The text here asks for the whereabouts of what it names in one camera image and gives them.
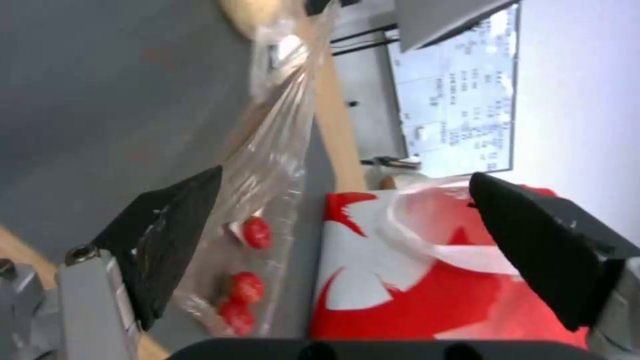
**cherry tomato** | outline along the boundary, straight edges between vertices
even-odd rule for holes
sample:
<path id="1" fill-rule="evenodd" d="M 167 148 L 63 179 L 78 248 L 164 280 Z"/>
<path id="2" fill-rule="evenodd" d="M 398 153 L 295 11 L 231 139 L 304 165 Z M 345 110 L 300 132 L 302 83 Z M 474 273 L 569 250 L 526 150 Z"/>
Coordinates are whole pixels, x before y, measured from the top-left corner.
<path id="1" fill-rule="evenodd" d="M 242 225 L 245 241 L 255 249 L 266 249 L 271 246 L 271 228 L 261 217 L 250 217 Z"/>
<path id="2" fill-rule="evenodd" d="M 231 278 L 231 292 L 229 297 L 253 304 L 262 300 L 264 295 L 264 283 L 252 272 L 240 272 Z"/>
<path id="3" fill-rule="evenodd" d="M 253 331 L 255 320 L 244 302 L 229 300 L 220 306 L 218 314 L 238 336 L 247 336 Z"/>

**clear plastic bag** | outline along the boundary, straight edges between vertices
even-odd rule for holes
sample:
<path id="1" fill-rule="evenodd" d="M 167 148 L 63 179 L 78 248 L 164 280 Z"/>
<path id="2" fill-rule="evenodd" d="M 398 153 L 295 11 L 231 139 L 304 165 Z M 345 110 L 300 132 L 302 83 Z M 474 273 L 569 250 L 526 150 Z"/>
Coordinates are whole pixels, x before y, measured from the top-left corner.
<path id="1" fill-rule="evenodd" d="M 332 1 L 319 17 L 303 19 L 302 1 L 283 0 L 280 13 L 252 37 L 251 101 L 230 137 L 221 161 L 218 198 L 174 292 L 174 300 L 214 336 L 269 334 L 303 191 L 314 118 L 312 82 L 328 46 L 336 9 Z M 310 41 L 294 34 L 300 21 L 314 22 L 315 37 Z M 258 211 L 271 228 L 273 244 L 268 249 L 246 246 L 228 226 Z M 264 283 L 263 299 L 249 306 L 253 320 L 244 319 L 254 323 L 251 331 L 239 332 L 219 315 L 222 303 L 230 298 L 229 279 L 239 272 L 252 272 Z"/>
<path id="2" fill-rule="evenodd" d="M 446 200 L 449 197 L 461 201 Z M 381 231 L 395 248 L 411 254 L 475 272 L 519 275 L 490 240 L 476 239 L 482 240 L 476 245 L 446 244 L 457 229 L 467 228 L 467 232 L 476 237 L 488 236 L 482 224 L 467 221 L 468 212 L 458 208 L 470 201 L 468 177 L 432 179 L 410 186 L 391 197 L 384 221 L 380 222 Z"/>

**white wall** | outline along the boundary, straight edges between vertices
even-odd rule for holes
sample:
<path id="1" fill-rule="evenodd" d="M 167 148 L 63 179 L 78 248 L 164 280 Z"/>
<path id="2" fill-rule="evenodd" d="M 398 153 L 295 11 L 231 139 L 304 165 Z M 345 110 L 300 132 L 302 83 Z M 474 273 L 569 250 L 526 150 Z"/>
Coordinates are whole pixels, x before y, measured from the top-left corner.
<path id="1" fill-rule="evenodd" d="M 513 171 L 640 243 L 640 1 L 523 0 Z"/>

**bolt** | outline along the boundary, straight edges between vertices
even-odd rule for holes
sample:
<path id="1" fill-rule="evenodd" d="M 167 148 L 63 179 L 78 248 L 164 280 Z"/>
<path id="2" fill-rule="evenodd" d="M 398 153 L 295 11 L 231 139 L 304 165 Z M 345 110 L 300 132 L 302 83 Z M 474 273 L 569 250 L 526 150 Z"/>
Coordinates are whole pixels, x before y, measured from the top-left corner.
<path id="1" fill-rule="evenodd" d="M 0 277 L 9 281 L 13 281 L 18 277 L 15 264 L 11 259 L 0 259 Z"/>
<path id="2" fill-rule="evenodd" d="M 71 266 L 100 256 L 98 248 L 93 244 L 80 245 L 67 252 L 65 265 Z"/>

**red and white plastic bag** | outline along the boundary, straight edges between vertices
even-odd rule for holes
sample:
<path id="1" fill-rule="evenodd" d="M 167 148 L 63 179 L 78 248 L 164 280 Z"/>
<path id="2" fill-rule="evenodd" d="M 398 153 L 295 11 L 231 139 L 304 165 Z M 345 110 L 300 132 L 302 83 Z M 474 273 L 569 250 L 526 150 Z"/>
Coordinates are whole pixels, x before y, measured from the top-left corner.
<path id="1" fill-rule="evenodd" d="M 312 338 L 585 347 L 500 253 L 461 180 L 329 194 Z"/>

